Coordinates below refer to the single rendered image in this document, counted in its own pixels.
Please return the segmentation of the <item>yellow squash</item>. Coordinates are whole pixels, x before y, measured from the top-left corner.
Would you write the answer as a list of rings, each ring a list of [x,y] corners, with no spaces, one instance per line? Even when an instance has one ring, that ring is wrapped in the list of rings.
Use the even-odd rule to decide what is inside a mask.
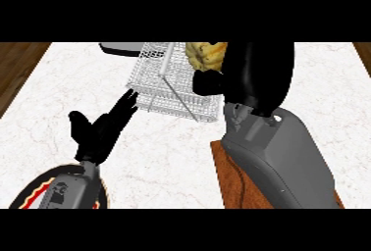
[[[187,42],[184,44],[184,55],[192,68],[198,71],[221,70],[223,58],[226,53],[227,43],[217,42]]]

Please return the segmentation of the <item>brown wooden cutting board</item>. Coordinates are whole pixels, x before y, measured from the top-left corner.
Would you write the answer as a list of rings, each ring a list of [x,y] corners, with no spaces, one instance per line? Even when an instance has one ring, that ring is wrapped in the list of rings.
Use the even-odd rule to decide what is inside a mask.
[[[307,146],[246,149],[229,140],[212,141],[211,151],[226,208],[341,209],[334,176],[311,139]]]

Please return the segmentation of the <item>grey and black appliance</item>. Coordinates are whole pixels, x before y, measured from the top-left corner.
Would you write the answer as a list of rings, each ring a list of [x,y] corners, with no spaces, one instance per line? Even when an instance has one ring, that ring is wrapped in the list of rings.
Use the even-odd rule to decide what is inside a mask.
[[[137,57],[143,47],[143,42],[100,42],[98,45],[103,52],[107,54]]]

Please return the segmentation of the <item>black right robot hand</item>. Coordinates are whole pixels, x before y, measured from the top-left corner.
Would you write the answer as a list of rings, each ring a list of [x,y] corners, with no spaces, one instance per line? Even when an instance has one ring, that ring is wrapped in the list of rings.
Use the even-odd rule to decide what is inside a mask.
[[[221,72],[196,70],[192,92],[224,96],[224,102],[252,108],[252,114],[270,117],[289,88],[294,69],[294,42],[230,41]]]

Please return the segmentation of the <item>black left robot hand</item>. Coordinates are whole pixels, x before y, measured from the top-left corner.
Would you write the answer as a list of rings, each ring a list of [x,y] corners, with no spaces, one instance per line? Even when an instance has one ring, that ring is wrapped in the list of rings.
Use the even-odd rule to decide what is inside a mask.
[[[70,137],[78,144],[75,153],[78,162],[88,161],[98,165],[106,160],[119,133],[137,111],[135,98],[137,93],[128,89],[110,111],[103,113],[93,123],[78,111],[67,114]]]

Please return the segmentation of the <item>black plate with red rim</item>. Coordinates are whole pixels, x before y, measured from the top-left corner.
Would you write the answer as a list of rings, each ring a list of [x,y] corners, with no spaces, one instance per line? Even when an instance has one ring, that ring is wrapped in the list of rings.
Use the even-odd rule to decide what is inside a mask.
[[[48,186],[60,174],[75,174],[79,175],[82,173],[82,165],[62,165],[50,170],[47,170],[26,185],[23,190],[20,191],[16,199],[10,204],[10,209],[29,209],[35,204],[35,201],[42,198],[44,192],[48,189]],[[103,184],[103,180],[100,178],[100,193],[98,198],[96,200],[96,204],[91,209],[104,209],[109,204],[106,188]]]

